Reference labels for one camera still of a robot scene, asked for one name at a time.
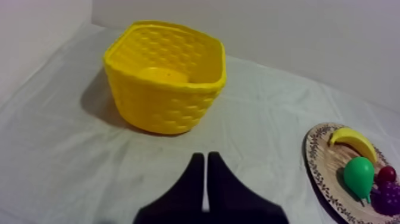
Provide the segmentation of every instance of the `wooden plate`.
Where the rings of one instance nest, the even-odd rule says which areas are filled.
[[[322,123],[314,126],[305,138],[305,161],[323,197],[348,223],[400,223],[400,215],[390,217],[377,213],[370,204],[367,204],[366,200],[358,200],[357,196],[344,184],[344,167],[349,160],[360,155],[346,145],[328,146],[330,135],[340,127],[345,126],[336,123]],[[375,150],[378,154],[378,162],[374,165],[375,173],[377,173],[389,163],[376,147]]]

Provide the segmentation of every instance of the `yellow basket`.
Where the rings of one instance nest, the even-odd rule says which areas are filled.
[[[122,117],[162,134],[194,127],[226,82],[220,41],[160,21],[133,23],[105,52],[104,67]]]

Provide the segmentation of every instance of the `table surface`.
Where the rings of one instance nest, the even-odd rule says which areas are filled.
[[[88,25],[0,108],[0,223],[131,223],[192,153],[210,151],[291,223],[335,223],[302,158],[303,137],[322,122],[362,132],[400,170],[399,114],[232,57],[199,125],[175,137],[140,132],[119,116],[102,69],[120,33]]]

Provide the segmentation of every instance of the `purple grape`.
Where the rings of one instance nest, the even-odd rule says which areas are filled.
[[[376,196],[376,207],[381,214],[400,214],[400,186],[393,182],[379,185],[380,195]]]

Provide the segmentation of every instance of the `red cherry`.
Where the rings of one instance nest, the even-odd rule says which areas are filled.
[[[389,181],[389,182],[394,182],[396,181],[396,170],[391,167],[391,166],[385,166],[382,169],[379,170],[378,173],[378,181]]]

